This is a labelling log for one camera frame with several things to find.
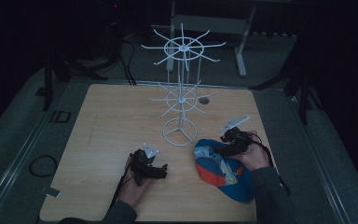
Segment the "sleeve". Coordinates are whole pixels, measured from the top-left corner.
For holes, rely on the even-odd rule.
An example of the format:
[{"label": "sleeve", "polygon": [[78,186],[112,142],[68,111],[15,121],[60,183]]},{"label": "sleeve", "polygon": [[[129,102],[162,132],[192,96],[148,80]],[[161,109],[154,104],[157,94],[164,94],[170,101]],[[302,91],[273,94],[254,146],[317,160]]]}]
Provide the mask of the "sleeve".
[{"label": "sleeve", "polygon": [[135,210],[128,204],[117,201],[106,213],[103,224],[129,224],[134,223],[138,217]]},{"label": "sleeve", "polygon": [[252,171],[255,186],[257,223],[297,223],[295,206],[280,185],[274,167]]}]

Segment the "wooden table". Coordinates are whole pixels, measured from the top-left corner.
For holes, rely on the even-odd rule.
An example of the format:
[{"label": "wooden table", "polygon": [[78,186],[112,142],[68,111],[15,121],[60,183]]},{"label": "wooden table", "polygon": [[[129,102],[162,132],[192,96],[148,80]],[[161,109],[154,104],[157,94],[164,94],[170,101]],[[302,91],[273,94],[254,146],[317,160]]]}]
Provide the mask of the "wooden table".
[{"label": "wooden table", "polygon": [[250,91],[199,88],[211,94],[210,103],[186,112],[197,126],[195,141],[175,147],[162,136],[164,124],[178,113],[167,111],[159,86],[92,85],[62,155],[51,187],[60,197],[47,197],[40,212],[44,221],[64,217],[101,220],[112,201],[125,162],[143,143],[159,150],[153,165],[168,163],[165,179],[154,181],[136,207],[138,221],[254,221],[255,202],[238,203],[202,181],[197,173],[193,149],[201,138],[219,140],[220,128],[229,119],[250,116],[241,130],[257,130],[269,147],[255,99]]}]

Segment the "hand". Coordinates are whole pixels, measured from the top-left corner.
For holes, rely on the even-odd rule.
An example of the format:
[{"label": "hand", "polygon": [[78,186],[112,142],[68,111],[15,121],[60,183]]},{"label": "hand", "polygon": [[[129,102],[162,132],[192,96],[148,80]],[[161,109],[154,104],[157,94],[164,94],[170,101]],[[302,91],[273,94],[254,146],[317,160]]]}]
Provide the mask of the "hand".
[{"label": "hand", "polygon": [[[248,132],[254,141],[259,142],[259,139],[255,136],[256,131]],[[253,171],[255,169],[268,167],[269,158],[263,148],[255,143],[251,144],[245,152],[231,156],[230,158],[241,161],[245,167]]]},{"label": "hand", "polygon": [[[131,157],[128,157],[126,167],[129,165]],[[133,172],[129,168],[126,176],[124,177],[123,186],[118,193],[117,199],[123,203],[127,203],[129,206],[134,208],[144,196],[146,190],[149,188],[153,179],[147,178],[142,186],[138,186],[133,178]]]}]

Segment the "gray floor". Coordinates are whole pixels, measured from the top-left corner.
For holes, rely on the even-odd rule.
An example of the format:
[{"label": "gray floor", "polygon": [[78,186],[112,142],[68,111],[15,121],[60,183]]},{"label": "gray floor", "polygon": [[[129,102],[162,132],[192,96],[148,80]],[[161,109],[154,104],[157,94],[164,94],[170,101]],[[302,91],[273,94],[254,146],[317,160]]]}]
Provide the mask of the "gray floor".
[{"label": "gray floor", "polygon": [[[162,51],[143,49],[140,44],[161,46],[157,37],[135,43],[131,72],[138,84],[167,81],[165,64],[153,65],[164,58]],[[276,76],[295,38],[252,35],[243,58],[249,76],[238,76],[232,43],[219,49],[207,49],[205,55],[220,62],[202,61],[201,85],[246,89]],[[128,60],[131,47],[123,46]],[[121,65],[102,73],[108,81],[125,81]],[[284,80],[263,91],[254,91],[257,106],[280,174],[292,187],[299,223],[358,223],[358,174],[326,114],[313,106],[307,113],[308,126],[297,115],[298,104],[282,93]],[[43,85],[40,71],[24,85],[0,119],[0,223],[36,223],[45,199],[45,187],[52,176],[35,177],[28,166],[41,155],[59,160],[65,148],[90,84],[86,77],[74,77],[70,83],[54,83],[55,100],[42,112],[43,98],[34,96]],[[68,123],[50,122],[54,111],[71,112]],[[53,170],[51,161],[39,162],[35,169]]]}]

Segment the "dark background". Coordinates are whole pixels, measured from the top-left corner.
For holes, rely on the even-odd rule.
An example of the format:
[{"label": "dark background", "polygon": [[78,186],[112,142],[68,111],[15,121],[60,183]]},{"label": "dark background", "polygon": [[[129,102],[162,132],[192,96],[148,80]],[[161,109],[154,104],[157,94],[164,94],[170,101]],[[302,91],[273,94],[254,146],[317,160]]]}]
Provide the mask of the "dark background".
[{"label": "dark background", "polygon": [[[215,16],[236,15],[240,1],[232,2],[233,11]],[[258,4],[252,32],[298,36],[287,62],[308,68],[310,83],[358,170],[358,0]],[[178,6],[189,14],[210,10],[201,8]],[[110,39],[117,49],[128,24],[145,38],[150,24],[168,25],[170,1],[0,0],[0,116],[23,83],[42,68],[51,46],[75,59],[92,59],[104,50],[96,43],[106,39],[104,30],[112,21],[119,21],[111,33],[117,38]]]}]

